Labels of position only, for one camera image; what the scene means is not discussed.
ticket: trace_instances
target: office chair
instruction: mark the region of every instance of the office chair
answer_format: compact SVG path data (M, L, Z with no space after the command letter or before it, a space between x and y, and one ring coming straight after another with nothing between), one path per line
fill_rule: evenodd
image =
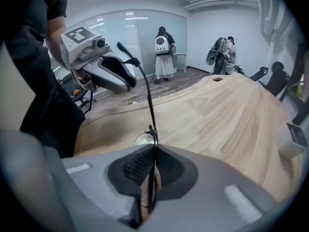
M86 100L84 101L84 96L85 94L88 92L87 89L82 88L81 86L79 86L72 78L71 74L66 75L62 80L60 80L60 84L62 86L62 88L68 93L68 95L72 98L72 100L74 102L78 102L80 101L82 104L79 106L79 108L83 108L84 106L86 106L88 103L89 104L89 109L84 112L84 114L88 113L89 111L91 111L91 105L92 105L92 100L94 102L97 102L96 99L93 99L93 92L90 93L90 100ZM79 89L81 91L81 93L77 96L73 96L73 92L75 90Z
M275 62L271 66L272 76L265 85L261 81L259 83L267 89L270 93L272 93L274 96L277 96L280 94L280 92L287 86L289 81L289 75L283 71L284 66L281 62Z
M256 81L260 80L263 76L266 76L267 73L268 73L268 70L269 70L269 68L262 66L257 73L255 73L253 76L251 76L249 78L256 82Z

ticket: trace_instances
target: glass wall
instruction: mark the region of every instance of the glass wall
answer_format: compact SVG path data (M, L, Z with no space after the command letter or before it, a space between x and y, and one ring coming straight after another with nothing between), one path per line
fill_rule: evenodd
M140 60L146 75L155 71L155 37L159 27L164 26L176 46L176 53L187 53L187 19L175 14L152 10L126 10L98 15L80 22L70 29L85 27L102 34L112 51L120 52L121 42L133 56ZM174 66L184 67L184 56L173 58ZM137 78L142 74L136 68Z

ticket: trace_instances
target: light wood surface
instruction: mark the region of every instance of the light wood surface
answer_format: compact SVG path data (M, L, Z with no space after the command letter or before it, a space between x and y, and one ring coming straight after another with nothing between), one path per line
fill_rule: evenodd
M213 81L216 77L223 80ZM153 103L161 144L223 160L278 202L296 190L301 159L280 157L275 145L280 127L291 122L289 115L279 100L251 79L237 73L207 76ZM79 130L75 156L134 146L150 124L146 101L96 111Z

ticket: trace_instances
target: black sleeve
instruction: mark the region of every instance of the black sleeve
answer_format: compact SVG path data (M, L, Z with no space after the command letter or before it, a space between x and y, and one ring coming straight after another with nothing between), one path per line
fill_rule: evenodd
M55 0L48 8L47 20L50 21L61 16L66 17L67 3L68 0Z
M169 44L175 43L173 36L169 35Z

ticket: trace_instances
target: black shirt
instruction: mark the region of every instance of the black shirt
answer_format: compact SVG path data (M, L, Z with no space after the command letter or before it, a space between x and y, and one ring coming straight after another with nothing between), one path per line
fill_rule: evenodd
M4 36L9 53L25 81L48 105L55 91L48 50L43 46L47 22L65 16L67 0L28 0L19 7L18 20Z
M173 37L168 32L164 32L164 34L162 34L161 36L164 36L165 38L167 38L169 45L175 43ZM161 56L161 55L173 55L172 48L170 48L170 51L167 53L157 54L157 56Z

